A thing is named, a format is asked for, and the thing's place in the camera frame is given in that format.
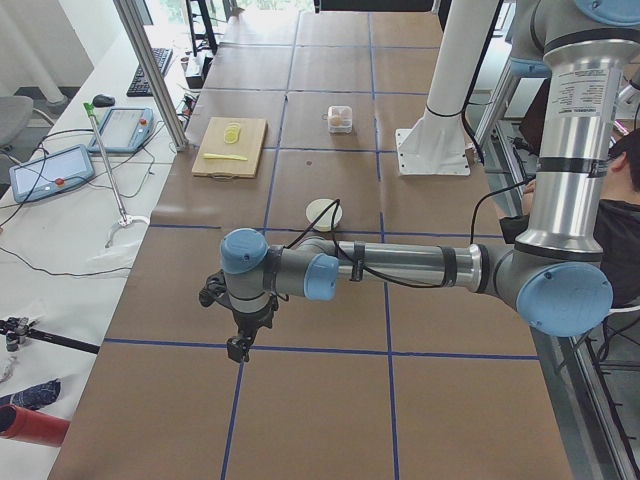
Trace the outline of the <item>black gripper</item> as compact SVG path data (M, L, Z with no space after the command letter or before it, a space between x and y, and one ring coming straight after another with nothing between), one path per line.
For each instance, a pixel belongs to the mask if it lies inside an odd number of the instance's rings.
M228 358L236 363L250 361L250 340L255 340L260 328L271 329L278 307L265 306L256 312L233 311L233 318L237 325L238 335L226 342Z

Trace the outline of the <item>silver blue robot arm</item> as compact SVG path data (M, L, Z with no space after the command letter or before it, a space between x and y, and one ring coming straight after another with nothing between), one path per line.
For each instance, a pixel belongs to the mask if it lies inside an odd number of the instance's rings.
M611 143L624 66L639 51L635 1L521 1L512 60L543 65L550 91L531 212L508 218L506 247L339 242L301 235L271 245L249 228L227 234L221 268L200 291L229 309L229 357L246 362L280 298L331 300L339 278L463 287L501 299L555 337L590 331L639 295L639 143Z

